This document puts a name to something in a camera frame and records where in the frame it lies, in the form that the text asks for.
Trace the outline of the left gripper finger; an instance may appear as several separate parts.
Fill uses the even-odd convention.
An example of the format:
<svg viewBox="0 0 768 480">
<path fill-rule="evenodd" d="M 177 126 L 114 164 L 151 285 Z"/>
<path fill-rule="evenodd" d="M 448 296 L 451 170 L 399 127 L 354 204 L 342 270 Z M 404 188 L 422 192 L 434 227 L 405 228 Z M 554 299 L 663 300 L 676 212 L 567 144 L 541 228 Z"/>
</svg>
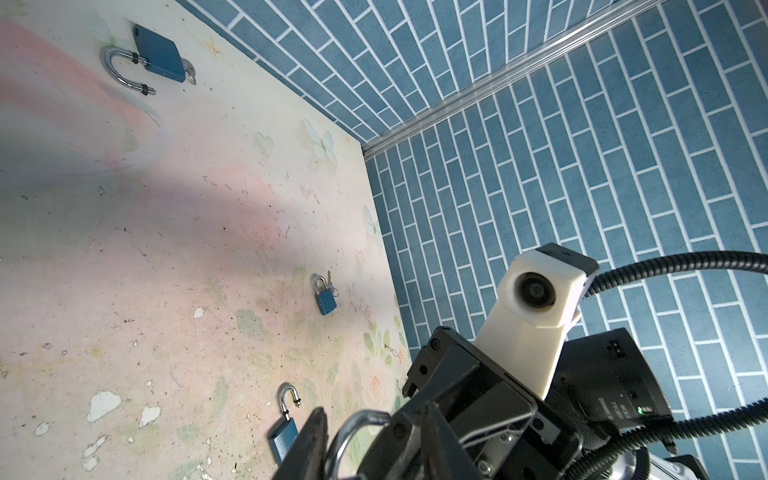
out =
<svg viewBox="0 0 768 480">
<path fill-rule="evenodd" d="M 324 479 L 328 443 L 328 418 L 323 407 L 315 408 L 306 420 L 283 463 L 272 478 Z"/>
</svg>

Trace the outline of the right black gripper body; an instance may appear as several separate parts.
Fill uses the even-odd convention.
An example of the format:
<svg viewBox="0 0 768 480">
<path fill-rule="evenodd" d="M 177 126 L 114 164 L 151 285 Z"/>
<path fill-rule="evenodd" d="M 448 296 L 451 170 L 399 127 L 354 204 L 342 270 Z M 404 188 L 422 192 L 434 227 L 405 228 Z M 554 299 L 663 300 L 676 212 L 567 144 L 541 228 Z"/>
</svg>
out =
<svg viewBox="0 0 768 480">
<path fill-rule="evenodd" d="M 366 479 L 561 479 L 582 450 L 571 424 L 447 327 L 403 395 L 359 465 Z"/>
</svg>

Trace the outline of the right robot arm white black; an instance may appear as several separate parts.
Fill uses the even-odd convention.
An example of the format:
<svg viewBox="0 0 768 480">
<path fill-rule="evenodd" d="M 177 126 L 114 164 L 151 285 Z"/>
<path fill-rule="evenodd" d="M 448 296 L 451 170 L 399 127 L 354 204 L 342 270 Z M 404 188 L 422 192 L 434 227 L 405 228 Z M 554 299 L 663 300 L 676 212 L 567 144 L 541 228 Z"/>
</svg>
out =
<svg viewBox="0 0 768 480">
<path fill-rule="evenodd" d="M 474 340 L 439 327 L 412 364 L 395 414 L 380 425 L 357 473 L 364 479 L 702 479 L 700 462 L 660 459 L 679 439 L 743 430 L 767 403 L 677 421 L 630 333 L 580 339 L 581 302 L 643 279 L 698 270 L 765 273 L 754 252 L 704 251 L 601 272 L 550 243 L 518 256 Z"/>
</svg>

